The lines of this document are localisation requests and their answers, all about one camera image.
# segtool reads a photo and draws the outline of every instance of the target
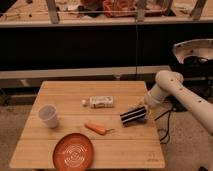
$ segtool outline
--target paper cup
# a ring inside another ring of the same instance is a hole
[[[44,105],[38,111],[38,117],[49,128],[55,128],[58,125],[56,108],[53,105]]]

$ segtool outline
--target black cable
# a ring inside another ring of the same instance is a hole
[[[167,144],[170,141],[169,130],[170,130],[170,117],[171,117],[172,111],[173,111],[173,107],[171,109],[165,111],[161,115],[159,115],[157,118],[155,118],[155,121],[157,121],[158,119],[160,119],[161,117],[163,117],[167,113],[169,114],[168,120],[167,120],[167,129],[158,129],[158,132],[165,132],[164,136],[160,138],[161,144]]]
[[[167,144],[170,141],[169,130],[170,130],[170,117],[171,117],[171,114],[172,114],[172,111],[169,111],[168,120],[167,120],[167,130],[165,130],[166,131],[165,135],[160,138],[161,144]]]
[[[155,121],[157,121],[158,119],[160,119],[161,117],[163,117],[164,115],[166,115],[167,113],[173,111],[173,106],[171,107],[171,109],[165,111],[164,113],[162,113],[161,115],[159,115],[157,118],[155,118]]]

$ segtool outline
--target orange plate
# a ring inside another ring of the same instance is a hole
[[[92,162],[93,145],[80,133],[63,137],[53,152],[53,163],[57,171],[84,171]]]

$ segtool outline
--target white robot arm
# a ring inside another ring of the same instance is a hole
[[[145,103],[155,108],[173,95],[213,136],[213,105],[182,85],[180,73],[162,70],[155,77],[156,84],[144,97]]]

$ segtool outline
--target carrot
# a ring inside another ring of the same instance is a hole
[[[87,123],[84,124],[84,126],[88,129],[100,134],[100,135],[105,135],[107,133],[107,130],[102,125],[87,122]]]

